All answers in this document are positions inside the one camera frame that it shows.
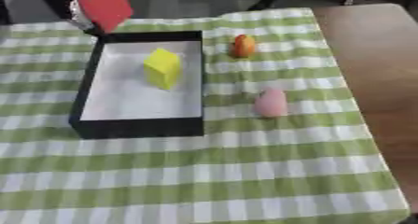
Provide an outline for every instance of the green stripe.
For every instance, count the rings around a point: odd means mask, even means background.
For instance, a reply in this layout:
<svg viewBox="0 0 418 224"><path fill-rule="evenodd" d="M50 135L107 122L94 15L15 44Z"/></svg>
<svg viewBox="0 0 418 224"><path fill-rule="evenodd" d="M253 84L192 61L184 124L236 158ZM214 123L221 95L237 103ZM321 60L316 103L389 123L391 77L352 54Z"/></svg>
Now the green stripe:
<svg viewBox="0 0 418 224"><path fill-rule="evenodd" d="M203 98L204 105L210 106L229 106L229 105L248 105L253 104L258 95L254 93L239 93L233 95L207 95ZM300 102L306 100L326 101L326 100L346 100L353 96L346 88L318 90L310 89L304 91L287 91L286 99L288 102ZM0 117L4 116L32 116L32 115L66 115L70 112L72 103L33 103L24 105L1 105Z"/></svg>
<svg viewBox="0 0 418 224"><path fill-rule="evenodd" d="M2 63L0 74L9 72L54 72L79 71L86 68L86 62L71 63Z"/></svg>
<svg viewBox="0 0 418 224"><path fill-rule="evenodd" d="M80 30L46 30L36 32L12 32L10 38L38 38L38 37L69 37L86 36Z"/></svg>
<svg viewBox="0 0 418 224"><path fill-rule="evenodd" d="M116 32L158 32L158 31L185 31L185 30L211 30L216 28L216 25L230 28L255 28L260 27L260 24L267 26L294 26L303 24L315 23L313 17L295 17L283 19L261 19L257 21L204 21L193 22L188 24L127 24L118 27ZM36 32L12 32L12 38L36 38L36 37L68 37L68 36L82 36L84 35L79 30L45 30Z"/></svg>
<svg viewBox="0 0 418 224"><path fill-rule="evenodd" d="M392 176L388 172L376 172L365 175L327 175L172 186L5 192L0 196L0 209L116 207L133 204L241 200L243 198L240 191L230 190L243 190L246 199L260 199L388 189L397 189ZM78 199L63 199L63 196L78 196ZM97 203L96 200L99 197L113 198L103 198L100 203Z"/></svg>
<svg viewBox="0 0 418 224"><path fill-rule="evenodd" d="M79 140L72 128L37 127L31 129L0 130L0 142L19 143L48 140Z"/></svg>
<svg viewBox="0 0 418 224"><path fill-rule="evenodd" d="M314 24L313 17L295 17L295 18L282 18L282 19L260 19L256 21L228 21L228 20L215 20L215 21L201 21L187 24L127 24L117 29L117 32L131 32L131 31L177 31L177 30L209 30L220 27L228 28L259 28L263 25L265 27L271 26L297 26Z"/></svg>
<svg viewBox="0 0 418 224"><path fill-rule="evenodd" d="M73 103L37 103L25 105L0 105L0 117L34 116L34 115L67 115Z"/></svg>
<svg viewBox="0 0 418 224"><path fill-rule="evenodd" d="M205 134L222 132L272 131L277 129L302 129L309 127L332 127L335 125L358 125L363 119L358 112L328 114L289 115L278 119L235 118L205 122ZM77 140L71 128L36 127L0 131L0 142L45 141L49 139Z"/></svg>
<svg viewBox="0 0 418 224"><path fill-rule="evenodd" d="M206 121L204 133L272 131L276 129L332 127L336 125L357 125L362 123L363 119L357 111L332 114L289 115L278 119L235 118Z"/></svg>
<svg viewBox="0 0 418 224"><path fill-rule="evenodd" d="M286 219L245 220L245 221L214 221L201 224L378 224L399 223L410 213L405 210L384 210L372 213L354 213L326 215L317 217L292 217Z"/></svg>
<svg viewBox="0 0 418 224"><path fill-rule="evenodd" d="M91 52L92 45L54 45L54 46L22 46L14 48L0 48L0 55L39 54L61 52Z"/></svg>
<svg viewBox="0 0 418 224"><path fill-rule="evenodd" d="M41 81L41 82L17 82L0 84L0 93L25 93L48 91L77 91L80 81Z"/></svg>
<svg viewBox="0 0 418 224"><path fill-rule="evenodd" d="M229 106L253 104L258 94L255 93L236 93L229 95L210 94L204 97L205 106ZM347 88L335 89L308 89L302 91L286 91L288 102L300 101L326 101L326 100L346 100L353 98Z"/></svg>
<svg viewBox="0 0 418 224"><path fill-rule="evenodd" d="M322 78L340 77L340 68L296 68L271 71L240 71L223 74L205 74L208 83L260 82L279 78Z"/></svg>
<svg viewBox="0 0 418 224"><path fill-rule="evenodd" d="M234 164L290 161L379 153L371 139L297 145L210 147L196 150L122 153L89 156L37 156L0 159L0 174L38 172L97 172L132 168L187 167L198 164Z"/></svg>

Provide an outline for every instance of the table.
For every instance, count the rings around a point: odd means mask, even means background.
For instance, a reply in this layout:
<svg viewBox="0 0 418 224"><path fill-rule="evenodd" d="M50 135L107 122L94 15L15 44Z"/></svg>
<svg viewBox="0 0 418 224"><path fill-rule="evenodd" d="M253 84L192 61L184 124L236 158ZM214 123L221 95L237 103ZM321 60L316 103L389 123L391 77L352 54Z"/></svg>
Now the table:
<svg viewBox="0 0 418 224"><path fill-rule="evenodd" d="M80 140L67 123L94 38L65 22L9 27L0 48L0 222L394 223L409 214L314 14L129 20L203 30L204 137ZM229 56L236 35L258 52ZM252 111L266 87L289 115Z"/></svg>
<svg viewBox="0 0 418 224"><path fill-rule="evenodd" d="M418 26L397 5L314 10L397 181L418 212Z"/></svg>

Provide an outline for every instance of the pink fruit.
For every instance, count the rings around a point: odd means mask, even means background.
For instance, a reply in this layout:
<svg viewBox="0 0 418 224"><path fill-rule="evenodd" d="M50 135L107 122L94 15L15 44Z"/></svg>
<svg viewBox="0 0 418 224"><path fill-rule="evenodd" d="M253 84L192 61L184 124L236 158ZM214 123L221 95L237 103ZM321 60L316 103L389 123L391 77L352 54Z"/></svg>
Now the pink fruit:
<svg viewBox="0 0 418 224"><path fill-rule="evenodd" d="M257 98L254 108L264 117L287 115L286 95L280 89L268 88Z"/></svg>

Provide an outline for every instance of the black tray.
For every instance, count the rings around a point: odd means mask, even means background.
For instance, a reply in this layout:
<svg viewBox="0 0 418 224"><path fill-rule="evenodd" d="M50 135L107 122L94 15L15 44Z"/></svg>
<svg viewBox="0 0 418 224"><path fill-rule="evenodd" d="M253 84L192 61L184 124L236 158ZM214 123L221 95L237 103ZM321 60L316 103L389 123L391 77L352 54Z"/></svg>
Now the black tray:
<svg viewBox="0 0 418 224"><path fill-rule="evenodd" d="M169 91L144 79L142 61L155 48L182 61ZM203 135L203 74L201 31L99 37L69 122L86 139Z"/></svg>

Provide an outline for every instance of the white stripe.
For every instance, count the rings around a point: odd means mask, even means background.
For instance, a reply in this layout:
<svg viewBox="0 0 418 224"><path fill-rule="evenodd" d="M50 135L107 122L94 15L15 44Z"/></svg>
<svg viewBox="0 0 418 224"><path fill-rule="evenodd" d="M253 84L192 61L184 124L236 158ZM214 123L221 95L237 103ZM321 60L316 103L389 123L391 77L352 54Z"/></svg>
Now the white stripe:
<svg viewBox="0 0 418 224"><path fill-rule="evenodd" d="M357 111L354 99L349 100L328 100L328 101L309 101L287 104L288 115L306 114L330 114L338 112ZM206 107L204 109L205 120L222 120L234 118L255 118L258 114L254 111L253 105L231 105Z"/></svg>
<svg viewBox="0 0 418 224"><path fill-rule="evenodd" d="M263 26L256 28L229 28L229 27L216 27L215 29L203 31L203 38L216 38L221 36L229 36L232 39L236 35L285 35L285 34L309 34L312 32L318 32L318 27L315 24L303 24L295 26Z"/></svg>
<svg viewBox="0 0 418 224"><path fill-rule="evenodd" d="M295 166L301 166L309 172L299 172ZM188 178L178 178L179 174L194 172ZM242 175L243 170L256 170L253 174ZM298 178L308 176L326 175L360 175L372 172L387 171L382 165L380 154L368 156L348 157L324 157L309 160L290 161L265 161L252 163L232 164L194 164L185 167L164 167L164 168L132 168L124 170L106 170L94 172L40 172L33 174L16 173L0 175L5 180L5 185L0 189L2 192L13 192L23 190L43 189L112 189L122 187L143 187L153 185L180 185L189 183L204 183L206 178L199 179L199 173L209 171L211 179L209 182L237 182L252 180L272 180L274 178ZM66 183L49 182L44 187L28 187L23 183L35 183L42 176L51 176L51 180L68 180ZM100 176L98 184L82 183L88 176ZM126 179L118 179L118 176L136 176L130 182Z"/></svg>
<svg viewBox="0 0 418 224"><path fill-rule="evenodd" d="M240 92L261 93L267 88L278 88L283 91L303 91L308 89L335 89L346 87L342 77L327 78L290 78L268 81L244 81L236 83L205 84L205 94L231 95Z"/></svg>
<svg viewBox="0 0 418 224"><path fill-rule="evenodd" d="M52 91L33 93L0 93L0 105L27 105L57 102L74 102L77 91Z"/></svg>
<svg viewBox="0 0 418 224"><path fill-rule="evenodd" d="M91 45L97 40L94 36L72 37L37 37L37 38L9 38L2 43L2 48L17 48L31 46L57 46L57 45Z"/></svg>
<svg viewBox="0 0 418 224"><path fill-rule="evenodd" d="M287 9L268 9L250 12L230 13L220 16L220 19L227 21L258 21L262 19L284 19L284 18L300 18L314 17L312 11L308 8L287 8Z"/></svg>
<svg viewBox="0 0 418 224"><path fill-rule="evenodd" d="M288 115L332 114L357 111L354 99L335 101L300 101L287 104ZM206 107L206 121L235 118L256 118L253 105ZM2 130L29 129L35 127L68 127L68 115L34 115L0 117Z"/></svg>
<svg viewBox="0 0 418 224"><path fill-rule="evenodd" d="M31 65L32 63L86 62L89 60L90 56L91 54L89 52L0 55L0 63Z"/></svg>
<svg viewBox="0 0 418 224"><path fill-rule="evenodd" d="M48 140L42 142L0 143L3 158L39 156L91 156L123 153L176 152L212 147L257 147L273 145L303 145L320 142L344 142L370 139L365 124L274 131L223 132L203 137L169 137L141 139L112 139L107 141ZM123 149L115 150L113 146Z"/></svg>
<svg viewBox="0 0 418 224"><path fill-rule="evenodd" d="M52 71L52 72L10 72L0 74L0 84L15 82L42 82L42 81L65 81L80 80L84 71Z"/></svg>
<svg viewBox="0 0 418 224"><path fill-rule="evenodd" d="M236 63L209 63L205 67L208 74L222 74L243 71L281 71L298 68L322 68L337 66L332 57L298 57L294 60L252 62L241 60Z"/></svg>
<svg viewBox="0 0 418 224"><path fill-rule="evenodd" d="M295 39L283 42L259 42L256 52L275 52L289 51L292 49L327 49L327 45L322 41L310 41ZM203 47L205 55L215 55L217 53L230 52L230 44L216 44L214 46Z"/></svg>
<svg viewBox="0 0 418 224"><path fill-rule="evenodd" d="M10 26L12 32L42 32L46 30L75 30L79 31L74 25L69 22L40 22L40 23L26 23L14 24Z"/></svg>

